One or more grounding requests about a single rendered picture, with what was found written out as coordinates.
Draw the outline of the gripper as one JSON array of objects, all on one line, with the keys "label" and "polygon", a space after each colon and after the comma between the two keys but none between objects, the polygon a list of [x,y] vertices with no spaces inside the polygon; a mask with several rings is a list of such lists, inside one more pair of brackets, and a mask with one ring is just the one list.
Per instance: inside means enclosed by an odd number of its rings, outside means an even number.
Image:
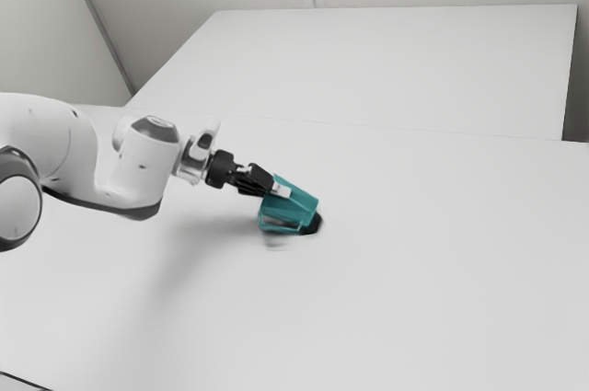
[{"label": "gripper", "polygon": [[209,160],[205,183],[215,189],[225,184],[237,188],[239,194],[263,198],[273,195],[288,199],[292,190],[279,183],[273,175],[255,163],[244,167],[234,161],[234,155],[225,150],[216,150]]}]

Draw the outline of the teal faceted mug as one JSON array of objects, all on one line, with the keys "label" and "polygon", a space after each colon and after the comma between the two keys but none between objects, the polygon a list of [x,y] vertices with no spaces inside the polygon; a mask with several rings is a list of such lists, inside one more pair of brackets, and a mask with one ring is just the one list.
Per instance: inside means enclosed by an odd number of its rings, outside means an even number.
[{"label": "teal faceted mug", "polygon": [[307,236],[318,232],[322,217],[319,199],[292,182],[273,175],[274,186],[262,198],[258,225],[265,233]]}]

